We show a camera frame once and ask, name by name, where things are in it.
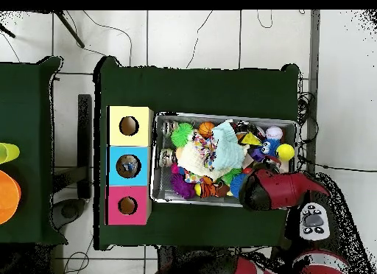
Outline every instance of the metal stand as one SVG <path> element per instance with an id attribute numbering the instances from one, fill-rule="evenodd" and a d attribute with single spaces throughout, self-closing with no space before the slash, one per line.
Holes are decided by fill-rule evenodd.
<path id="1" fill-rule="evenodd" d="M 71 25 L 67 22 L 67 20 L 63 16 L 63 11 L 48 11 L 48 10 L 25 10 L 25 12 L 33 12 L 33 13 L 42 13 L 42 14 L 50 14 L 54 13 L 63 23 L 63 25 L 66 27 L 66 29 L 71 33 L 71 35 L 74 37 L 76 40 L 77 44 L 81 48 L 85 48 L 85 44 L 81 41 L 77 33 L 72 29 Z M 5 28 L 1 23 L 0 23 L 0 31 L 6 33 L 12 38 L 15 38 L 15 35 L 9 31 L 7 28 Z"/>
<path id="2" fill-rule="evenodd" d="M 79 218 L 84 211 L 84 199 L 91 198 L 91 133 L 91 96 L 80 94 L 77 121 L 77 167 L 61 170 L 54 174 L 53 179 L 54 193 L 72 183 L 77 183 L 78 200 L 63 200 L 52 206 L 52 221 L 58 229 Z"/>

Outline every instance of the yellow block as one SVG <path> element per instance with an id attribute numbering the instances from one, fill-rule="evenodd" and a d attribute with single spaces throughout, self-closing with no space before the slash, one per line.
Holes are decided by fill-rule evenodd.
<path id="1" fill-rule="evenodd" d="M 153 131 L 153 112 L 149 108 L 110 106 L 108 118 L 110 145 L 126 147 L 150 146 Z"/>

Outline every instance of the green tablecloth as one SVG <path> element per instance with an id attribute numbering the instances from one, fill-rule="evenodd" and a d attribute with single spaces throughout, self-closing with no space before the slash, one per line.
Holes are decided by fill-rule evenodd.
<path id="1" fill-rule="evenodd" d="M 96 66 L 95 247 L 105 245 L 278 245 L 286 211 L 153 203 L 145 226 L 105 225 L 106 117 L 108 105 L 148 106 L 226 116 L 297 120 L 296 65 L 266 69 L 122 68 L 114 57 Z"/>
<path id="2" fill-rule="evenodd" d="M 21 200 L 15 215 L 0 225 L 0 242 L 61 244 L 50 223 L 52 199 L 52 122 L 50 86 L 59 57 L 37 64 L 0 63 L 0 142 L 16 144 L 20 156 L 0 164 L 15 178 Z"/>

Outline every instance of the colorful toy pile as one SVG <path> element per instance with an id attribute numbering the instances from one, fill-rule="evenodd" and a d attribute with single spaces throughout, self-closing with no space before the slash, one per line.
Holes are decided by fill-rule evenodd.
<path id="1" fill-rule="evenodd" d="M 264 131 L 249 122 L 226 120 L 217 126 L 203 122 L 198 129 L 167 122 L 164 129 L 177 149 L 161 150 L 159 164 L 172 168 L 172 188 L 185 199 L 238 197 L 244 176 L 259 164 L 287 172 L 295 156 L 291 145 L 282 144 L 284 133 L 276 126 Z"/>

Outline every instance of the yellow cup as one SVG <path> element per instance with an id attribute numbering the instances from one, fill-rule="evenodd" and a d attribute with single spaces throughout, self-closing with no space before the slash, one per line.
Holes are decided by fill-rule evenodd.
<path id="1" fill-rule="evenodd" d="M 17 145 L 0 143 L 0 164 L 16 159 L 20 155 Z"/>

